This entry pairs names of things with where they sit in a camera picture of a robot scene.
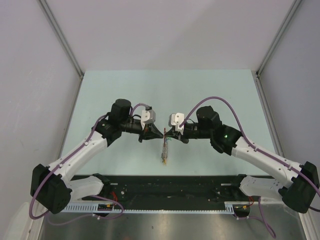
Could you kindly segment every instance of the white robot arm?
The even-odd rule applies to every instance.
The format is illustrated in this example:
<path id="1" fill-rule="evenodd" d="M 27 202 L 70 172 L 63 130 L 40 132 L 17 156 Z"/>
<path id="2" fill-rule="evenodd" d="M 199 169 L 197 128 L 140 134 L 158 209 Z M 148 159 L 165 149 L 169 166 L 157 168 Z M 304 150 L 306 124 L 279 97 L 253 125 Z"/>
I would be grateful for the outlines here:
<path id="1" fill-rule="evenodd" d="M 222 124 L 219 114 L 211 106 L 200 107 L 196 116 L 198 122 L 186 123 L 184 114 L 172 114 L 169 118 L 172 128 L 166 132 L 165 137 L 185 144 L 189 139 L 210 139 L 211 146 L 219 153 L 245 160 L 273 177 L 239 175 L 233 185 L 243 194 L 282 200 L 299 213 L 308 211 L 316 190 L 305 177 L 317 189 L 320 186 L 315 165 L 310 162 L 301 165 L 263 149 L 243 135 L 243 132 Z"/>
<path id="2" fill-rule="evenodd" d="M 72 178 L 93 156 L 118 139 L 122 132 L 138 134 L 139 142 L 164 137 L 154 125 L 156 113 L 151 107 L 142 111 L 141 119 L 135 119 L 131 109 L 130 101 L 116 100 L 111 111 L 97 120 L 90 134 L 71 152 L 47 167 L 41 164 L 36 166 L 32 173 L 31 206 L 37 200 L 56 214 L 70 201 L 109 192 L 109 180 L 98 173 L 80 180 Z"/>

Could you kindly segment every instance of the gray wall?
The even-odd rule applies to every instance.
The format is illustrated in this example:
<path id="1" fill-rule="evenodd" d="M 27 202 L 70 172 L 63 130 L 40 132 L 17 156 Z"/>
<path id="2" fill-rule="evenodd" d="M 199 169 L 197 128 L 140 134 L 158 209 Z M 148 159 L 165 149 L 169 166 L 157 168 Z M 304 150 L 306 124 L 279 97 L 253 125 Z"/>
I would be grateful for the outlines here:
<path id="1" fill-rule="evenodd" d="M 59 154 L 80 81 L 36 0 L 0 0 L 0 33 L 3 239 L 19 207 L 31 200 L 33 168 Z"/>
<path id="2" fill-rule="evenodd" d="M 319 13 L 319 0 L 302 3 L 261 81 L 285 156 L 320 171 Z M 312 205 L 320 208 L 315 198 Z"/>

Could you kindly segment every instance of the purple cable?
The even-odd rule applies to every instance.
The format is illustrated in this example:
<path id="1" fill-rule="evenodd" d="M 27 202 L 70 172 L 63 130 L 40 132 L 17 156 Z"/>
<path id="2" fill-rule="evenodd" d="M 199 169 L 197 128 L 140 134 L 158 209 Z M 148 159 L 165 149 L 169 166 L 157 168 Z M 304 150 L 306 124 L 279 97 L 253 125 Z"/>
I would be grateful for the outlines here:
<path id="1" fill-rule="evenodd" d="M 264 222 L 263 219 L 257 217 L 257 216 L 249 216 L 249 217 L 238 217 L 236 214 L 234 214 L 234 216 L 236 217 L 237 220 L 248 220 L 248 219 L 255 219 L 255 220 L 258 220 L 260 222 Z M 266 224 L 266 229 L 268 229 L 268 232 L 270 233 L 271 237 L 273 237 L 274 239 L 277 238 L 277 235 L 276 235 L 276 232 L 272 229 L 272 227 L 267 223 Z"/>
<path id="2" fill-rule="evenodd" d="M 125 212 L 124 207 L 123 207 L 119 202 L 117 202 L 117 201 L 114 201 L 114 200 L 111 200 L 111 199 L 108 199 L 108 198 L 104 198 L 104 197 L 101 197 L 101 196 L 91 196 L 91 197 L 112 202 L 112 203 L 114 203 L 114 204 L 117 204 L 117 205 L 121 208 L 121 212 L 120 212 L 119 214 L 115 215 L 115 216 L 105 217 L 105 216 L 99 216 L 99 215 L 97 216 L 97 215 L 94 214 L 94 216 L 97 216 L 98 218 L 107 219 L 107 220 L 108 220 L 108 219 L 109 219 L 109 220 L 110 220 L 110 219 L 116 219 L 116 218 L 119 218 L 119 217 L 120 217 L 122 214 L 124 214 L 124 212 Z M 77 220 L 79 220 L 79 219 L 86 218 L 86 217 L 90 217 L 90 216 L 93 217 L 93 214 L 91 214 L 91 213 L 89 213 L 89 214 L 84 214 L 84 215 L 78 216 L 78 217 L 76 217 L 76 218 L 74 218 L 74 219 L 72 219 L 72 220 L 70 220 L 70 221 L 66 221 L 66 222 L 62 222 L 62 223 L 54 223 L 54 222 L 52 222 L 52 221 L 50 220 L 49 217 L 47 217 L 47 221 L 48 221 L 49 224 L 51 224 L 51 225 L 53 225 L 53 226 L 63 226 L 63 225 L 70 224 L 70 223 L 72 223 L 72 222 L 74 222 L 74 221 L 77 221 Z"/>
<path id="3" fill-rule="evenodd" d="M 202 101 L 200 101 L 200 102 L 190 111 L 190 113 L 185 117 L 185 120 L 180 124 L 179 127 L 182 127 L 182 126 L 186 123 L 186 121 L 190 118 L 190 116 L 194 113 L 194 111 L 195 111 L 201 104 L 203 104 L 204 102 L 206 102 L 206 101 L 208 101 L 208 100 L 211 100 L 211 99 L 220 100 L 220 101 L 224 102 L 224 103 L 229 107 L 229 109 L 231 110 L 231 112 L 232 112 L 232 114 L 233 114 L 233 116 L 234 116 L 234 118 L 235 118 L 235 120 L 236 120 L 236 123 L 237 123 L 238 126 L 239 126 L 240 132 L 242 133 L 242 136 L 243 136 L 244 140 L 248 143 L 248 145 L 250 145 L 251 148 L 253 148 L 253 149 L 255 149 L 256 151 L 258 151 L 259 153 L 262 153 L 263 155 L 265 155 L 265 156 L 267 156 L 267 157 L 269 157 L 269 158 L 277 161 L 278 163 L 284 165 L 284 166 L 287 167 L 287 168 L 290 168 L 290 167 L 291 167 L 288 163 L 286 163 L 286 162 L 278 159 L 277 157 L 275 157 L 275 156 L 273 156 L 273 155 L 271 155 L 271 154 L 269 154 L 269 153 L 267 153 L 267 152 L 265 152 L 265 151 L 263 151 L 263 150 L 261 150 L 261 149 L 259 149 L 259 148 L 256 149 L 255 145 L 253 145 L 253 144 L 249 141 L 249 139 L 247 138 L 247 136 L 246 136 L 246 134 L 245 134 L 245 132 L 244 132 L 244 129 L 243 129 L 242 126 L 241 126 L 241 123 L 240 123 L 240 121 L 239 121 L 239 118 L 238 118 L 235 110 L 234 110 L 233 107 L 232 107 L 226 100 L 224 100 L 222 97 L 219 97 L 219 96 L 209 96 L 209 97 L 203 99 Z M 306 175 L 304 175 L 302 172 L 300 172 L 299 170 L 297 170 L 297 169 L 294 168 L 294 167 L 291 167 L 290 169 L 291 169 L 292 171 L 294 171 L 296 174 L 300 175 L 304 180 L 306 180 L 306 181 L 313 187 L 313 189 L 316 191 L 316 193 L 317 193 L 318 196 L 320 197 L 320 190 L 317 188 L 317 186 L 316 186 Z"/>
<path id="4" fill-rule="evenodd" d="M 276 235 L 275 231 L 269 226 L 269 224 L 266 221 L 265 214 L 264 214 L 264 211 L 262 210 L 262 206 L 261 206 L 261 197 L 259 197 L 258 204 L 259 204 L 259 210 L 260 210 L 260 214 L 262 217 L 262 221 L 265 225 L 265 228 L 268 230 L 271 237 L 273 237 L 275 239 L 277 237 L 277 235 Z"/>
<path id="5" fill-rule="evenodd" d="M 92 135 L 94 134 L 95 130 L 96 130 L 96 127 L 97 127 L 97 124 L 98 122 L 101 120 L 101 119 L 104 119 L 107 115 L 103 115 L 101 117 L 98 118 L 98 120 L 95 122 L 93 128 L 92 128 L 92 131 L 90 132 L 88 138 L 87 138 L 87 141 L 89 141 L 92 137 Z M 74 155 L 76 155 L 83 147 L 85 146 L 85 143 L 82 143 L 76 150 L 74 150 L 72 153 L 70 153 L 64 160 L 62 160 L 57 166 L 55 166 L 54 169 L 52 169 L 52 171 L 42 180 L 42 182 L 40 183 L 40 185 L 38 186 L 38 188 L 36 189 L 33 197 L 32 197 L 32 200 L 30 202 L 30 206 L 29 206 L 29 217 L 33 220 L 37 220 L 37 219 L 40 219 L 42 218 L 43 216 L 45 216 L 46 214 L 49 213 L 49 210 L 47 210 L 46 212 L 42 213 L 41 215 L 39 216 L 34 216 L 32 211 L 33 211 L 33 208 L 34 208 L 34 204 L 35 204 L 35 201 L 37 199 L 37 196 L 41 190 L 41 188 L 45 185 L 46 181 L 52 176 L 52 174 L 54 174 L 54 172 L 60 167 L 60 164 L 64 164 L 66 163 L 70 158 L 72 158 Z"/>
<path id="6" fill-rule="evenodd" d="M 149 106 L 147 104 L 144 104 L 144 103 L 138 103 L 137 105 L 135 105 L 131 112 L 130 112 L 130 117 L 132 117 L 134 115 L 134 111 L 137 109 L 137 107 L 140 107 L 140 106 L 144 106 L 145 108 L 148 108 Z"/>

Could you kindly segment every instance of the purple cable loop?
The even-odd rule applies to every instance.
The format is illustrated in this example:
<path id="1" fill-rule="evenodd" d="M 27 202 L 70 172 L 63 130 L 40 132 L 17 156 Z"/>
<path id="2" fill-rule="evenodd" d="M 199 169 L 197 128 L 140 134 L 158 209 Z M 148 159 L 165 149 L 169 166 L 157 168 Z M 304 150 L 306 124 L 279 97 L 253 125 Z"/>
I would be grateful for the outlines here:
<path id="1" fill-rule="evenodd" d="M 236 123 L 237 123 L 238 126 L 239 126 L 240 132 L 242 133 L 242 136 L 243 136 L 244 140 L 246 141 L 246 143 L 247 143 L 248 145 L 250 145 L 251 148 L 253 148 L 253 149 L 256 150 L 257 152 L 259 152 L 259 153 L 261 153 L 261 154 L 263 154 L 263 155 L 265 155 L 265 156 L 267 156 L 267 157 L 269 157 L 269 158 L 277 161 L 278 163 L 284 165 L 284 166 L 287 167 L 287 168 L 290 167 L 290 169 L 291 169 L 292 171 L 294 171 L 296 174 L 300 175 L 304 180 L 306 180 L 306 181 L 313 187 L 313 189 L 316 191 L 316 193 L 317 193 L 318 196 L 320 197 L 320 190 L 317 188 L 316 185 L 314 185 L 314 183 L 313 183 L 306 175 L 304 175 L 302 172 L 300 172 L 300 171 L 297 170 L 296 168 L 291 167 L 288 163 L 286 163 L 286 162 L 278 159 L 277 157 L 275 157 L 275 156 L 273 156 L 273 155 L 271 155 L 271 154 L 269 154 L 269 153 L 261 150 L 260 148 L 255 147 L 255 145 L 253 145 L 253 144 L 249 141 L 248 137 L 246 136 L 246 134 L 245 134 L 245 132 L 244 132 L 244 129 L 242 128 L 242 125 L 241 125 L 241 123 L 240 123 L 240 121 L 239 121 L 239 118 L 238 118 L 235 110 L 234 110 L 233 107 L 230 105 L 230 103 L 228 103 L 228 102 L 227 102 L 225 99 L 223 99 L 222 97 L 219 97 L 219 96 L 209 96 L 209 97 L 203 99 L 202 101 L 200 101 L 200 102 L 190 111 L 190 113 L 185 117 L 184 121 L 180 124 L 179 127 L 182 127 L 182 126 L 186 123 L 186 121 L 190 118 L 190 116 L 194 113 L 194 111 L 195 111 L 201 104 L 203 104 L 204 102 L 206 102 L 206 101 L 208 101 L 208 100 L 211 100 L 211 99 L 220 100 L 220 101 L 224 102 L 224 103 L 229 107 L 229 109 L 231 110 L 231 112 L 232 112 L 232 114 L 233 114 L 233 116 L 234 116 L 234 118 L 235 118 L 235 120 L 236 120 Z"/>
<path id="2" fill-rule="evenodd" d="M 135 106 L 132 108 L 132 110 L 131 110 L 131 112 L 130 112 L 130 117 L 132 117 L 132 116 L 134 115 L 134 111 L 135 111 L 138 107 L 140 107 L 140 106 L 143 106 L 143 107 L 145 107 L 145 108 L 148 108 L 148 107 L 149 107 L 149 105 L 147 105 L 147 104 L 145 104 L 145 103 L 138 103 L 137 105 L 135 105 Z"/>
<path id="3" fill-rule="evenodd" d="M 238 217 L 238 216 L 236 215 L 236 213 L 234 213 L 233 216 L 235 216 L 237 220 L 255 219 L 255 220 L 258 220 L 258 221 L 264 223 L 265 228 L 267 229 L 267 231 L 269 232 L 269 234 L 271 235 L 271 237 L 272 237 L 273 239 L 276 239 L 276 238 L 277 238 L 276 232 L 275 232 L 275 231 L 273 230 L 273 228 L 267 223 L 267 221 L 266 221 L 266 219 L 265 219 L 265 214 L 264 214 L 263 209 L 262 209 L 262 206 L 261 206 L 261 197 L 259 197 L 258 204 L 259 204 L 259 210 L 260 210 L 260 214 L 261 214 L 261 217 L 262 217 L 262 218 L 259 218 L 259 217 L 257 217 L 257 216 Z"/>
<path id="4" fill-rule="evenodd" d="M 104 119 L 107 115 L 103 115 L 101 117 L 98 118 L 98 120 L 95 122 L 88 138 L 87 138 L 87 141 L 89 141 L 92 137 L 92 135 L 94 134 L 95 130 L 96 130 L 96 127 L 99 123 L 100 120 Z M 64 160 L 62 160 L 57 166 L 55 166 L 54 169 L 52 169 L 52 171 L 42 180 L 42 182 L 39 184 L 38 188 L 36 189 L 32 199 L 31 199 L 31 202 L 30 202 L 30 206 L 29 206 L 29 217 L 33 220 L 37 220 L 37 219 L 40 219 L 42 217 L 44 217 L 45 215 L 47 215 L 49 213 L 49 210 L 47 210 L 46 212 L 42 213 L 41 215 L 39 216 L 34 216 L 32 211 L 33 211 L 33 208 L 34 208 L 34 204 L 36 202 L 36 199 L 37 199 L 37 196 L 41 190 L 41 188 L 45 185 L 46 181 L 52 176 L 52 174 L 54 174 L 54 172 L 60 167 L 60 164 L 64 164 L 66 163 L 70 158 L 72 158 L 74 155 L 76 155 L 84 146 L 85 146 L 85 142 L 82 143 L 76 150 L 74 150 L 72 153 L 70 153 Z"/>

